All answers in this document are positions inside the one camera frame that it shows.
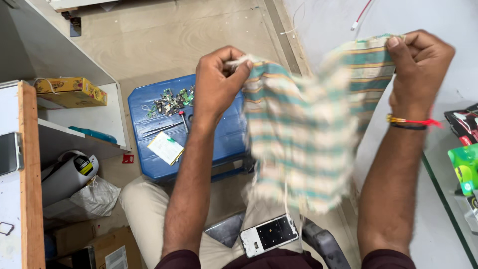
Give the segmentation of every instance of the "fingernail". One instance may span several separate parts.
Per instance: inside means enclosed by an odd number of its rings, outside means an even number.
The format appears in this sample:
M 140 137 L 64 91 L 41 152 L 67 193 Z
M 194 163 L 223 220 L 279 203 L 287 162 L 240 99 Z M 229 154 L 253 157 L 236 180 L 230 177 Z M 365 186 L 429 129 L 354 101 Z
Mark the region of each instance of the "fingernail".
M 387 41 L 387 47 L 393 48 L 398 45 L 399 42 L 400 41 L 398 41 L 398 37 L 394 36 Z

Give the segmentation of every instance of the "blue plastic stool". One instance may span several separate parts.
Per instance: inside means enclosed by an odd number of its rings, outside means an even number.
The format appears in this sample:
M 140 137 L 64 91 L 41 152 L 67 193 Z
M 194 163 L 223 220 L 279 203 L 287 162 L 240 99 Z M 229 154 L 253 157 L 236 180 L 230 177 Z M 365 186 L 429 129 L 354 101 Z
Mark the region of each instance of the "blue plastic stool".
M 195 83 L 196 75 L 189 75 L 138 87 L 134 89 L 134 91 L 128 97 L 128 104 L 130 106 L 131 120 L 133 122 L 134 137 L 136 139 L 136 145 L 138 146 L 141 169 L 143 174 L 150 177 L 155 183 L 174 180 L 176 178 L 176 174 L 179 169 L 179 163 L 181 162 L 182 157 L 179 158 L 178 162 L 170 166 L 147 148 L 149 143 L 151 143 L 156 135 L 144 137 L 145 135 L 149 134 L 145 134 L 144 132 L 154 128 L 181 122 L 182 119 L 177 113 L 169 117 L 165 116 L 164 114 L 160 114 L 156 117 L 148 118 L 146 116 L 148 112 L 142 108 L 142 105 L 154 105 L 153 101 L 160 99 L 160 94 L 163 94 L 165 89 L 171 89 L 173 94 L 176 95 L 183 88 L 186 88 L 189 91 L 191 85 L 195 85 Z M 244 163 L 251 163 L 248 161 L 249 154 L 246 152 L 246 147 L 244 145 L 247 123 L 245 118 L 241 116 L 243 102 L 244 97 L 242 92 L 239 92 L 231 106 L 224 112 L 222 119 L 217 125 L 214 136 L 212 167 L 237 160 L 246 160 Z M 189 128 L 191 128 L 189 116 L 193 114 L 193 107 L 186 106 L 181 110 L 185 111 L 186 122 Z M 182 124 L 167 129 L 164 132 L 172 139 L 177 141 L 180 145 L 185 146 L 187 137 L 185 128 Z M 239 174 L 241 172 L 247 172 L 248 170 L 249 167 L 243 166 L 242 168 L 215 175 L 211 180 L 216 181 Z

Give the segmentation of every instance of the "knee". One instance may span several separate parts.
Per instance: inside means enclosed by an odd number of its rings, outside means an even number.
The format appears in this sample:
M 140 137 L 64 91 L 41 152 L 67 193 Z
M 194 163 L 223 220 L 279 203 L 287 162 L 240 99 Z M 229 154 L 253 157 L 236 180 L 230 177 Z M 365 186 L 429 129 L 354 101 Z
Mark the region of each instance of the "knee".
M 128 183 L 119 195 L 119 202 L 123 209 L 155 200 L 165 200 L 166 203 L 169 200 L 164 190 L 149 181 L 145 175 Z
M 121 205 L 123 203 L 128 202 L 131 199 L 134 199 L 134 197 L 138 197 L 138 195 L 141 195 L 141 189 L 142 189 L 142 184 L 145 182 L 145 179 L 143 178 L 143 175 L 139 176 L 138 178 L 134 179 L 130 183 L 128 183 L 121 193 L 119 194 L 119 202 Z

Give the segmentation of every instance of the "black bracelet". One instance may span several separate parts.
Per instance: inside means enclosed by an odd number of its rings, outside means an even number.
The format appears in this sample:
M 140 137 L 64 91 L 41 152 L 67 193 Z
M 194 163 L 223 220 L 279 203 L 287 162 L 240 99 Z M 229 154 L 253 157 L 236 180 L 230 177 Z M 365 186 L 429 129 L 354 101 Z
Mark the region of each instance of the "black bracelet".
M 398 128 L 404 128 L 404 129 L 410 129 L 410 130 L 426 130 L 426 128 L 427 128 L 427 125 L 420 125 L 420 126 L 400 125 L 400 124 L 397 124 L 397 123 L 390 123 L 390 126 L 398 127 Z

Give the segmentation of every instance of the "maroon shirt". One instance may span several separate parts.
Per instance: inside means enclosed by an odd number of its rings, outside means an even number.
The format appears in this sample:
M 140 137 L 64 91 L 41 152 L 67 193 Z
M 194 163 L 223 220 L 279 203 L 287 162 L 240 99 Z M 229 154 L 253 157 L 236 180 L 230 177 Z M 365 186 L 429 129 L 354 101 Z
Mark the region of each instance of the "maroon shirt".
M 166 255 L 155 269 L 200 269 L 201 263 L 191 250 L 177 250 Z M 246 255 L 228 263 L 223 269 L 322 269 L 322 264 L 310 252 L 298 253 L 276 248 L 253 258 Z M 362 269 L 415 269 L 407 255 L 390 249 L 370 252 L 362 262 Z

